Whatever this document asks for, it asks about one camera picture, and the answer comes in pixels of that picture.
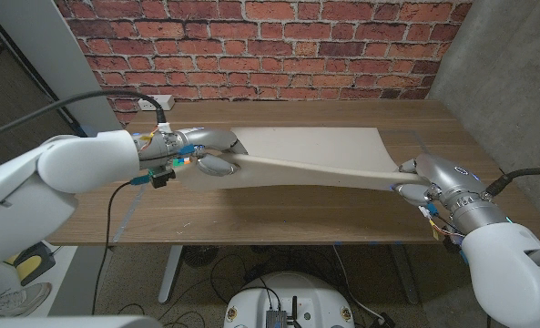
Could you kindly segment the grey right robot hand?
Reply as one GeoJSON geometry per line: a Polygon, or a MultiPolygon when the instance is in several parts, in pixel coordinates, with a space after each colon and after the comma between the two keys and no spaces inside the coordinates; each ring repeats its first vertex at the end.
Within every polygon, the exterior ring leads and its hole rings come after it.
{"type": "Polygon", "coordinates": [[[423,153],[404,162],[399,171],[414,173],[422,184],[396,184],[392,190],[415,206],[439,200],[444,206],[460,194],[479,195],[485,185],[469,170],[448,159],[423,153]]]}

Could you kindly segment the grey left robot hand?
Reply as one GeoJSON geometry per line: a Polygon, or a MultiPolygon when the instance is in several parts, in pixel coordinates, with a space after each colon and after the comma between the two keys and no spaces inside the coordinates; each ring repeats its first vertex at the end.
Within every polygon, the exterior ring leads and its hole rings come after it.
{"type": "Polygon", "coordinates": [[[196,158],[196,166],[210,176],[224,177],[240,170],[237,164],[229,163],[207,152],[207,149],[218,150],[222,153],[247,155],[248,151],[238,137],[227,130],[211,128],[184,128],[177,130],[184,146],[192,145],[191,154],[196,158]]]}

